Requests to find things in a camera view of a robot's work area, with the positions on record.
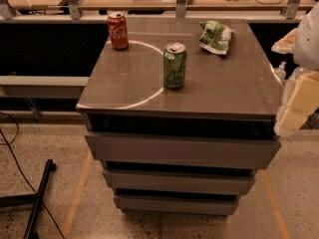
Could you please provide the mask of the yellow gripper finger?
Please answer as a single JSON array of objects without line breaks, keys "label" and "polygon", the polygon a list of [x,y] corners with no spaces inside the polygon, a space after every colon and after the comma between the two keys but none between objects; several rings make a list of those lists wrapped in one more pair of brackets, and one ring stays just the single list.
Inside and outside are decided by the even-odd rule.
[{"label": "yellow gripper finger", "polygon": [[271,51],[278,54],[292,54],[294,50],[297,29],[291,30],[271,47]]},{"label": "yellow gripper finger", "polygon": [[282,104],[276,116],[274,131],[278,136],[292,135],[319,109],[319,72],[298,78],[292,75],[284,87]]}]

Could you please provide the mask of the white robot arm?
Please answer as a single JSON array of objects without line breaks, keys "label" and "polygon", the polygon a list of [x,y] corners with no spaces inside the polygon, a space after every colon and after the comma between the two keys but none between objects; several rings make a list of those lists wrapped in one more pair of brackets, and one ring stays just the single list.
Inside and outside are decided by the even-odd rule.
[{"label": "white robot arm", "polygon": [[271,50],[292,54],[297,65],[284,86],[274,126],[275,133],[285,137],[300,129],[319,109],[319,2]]}]

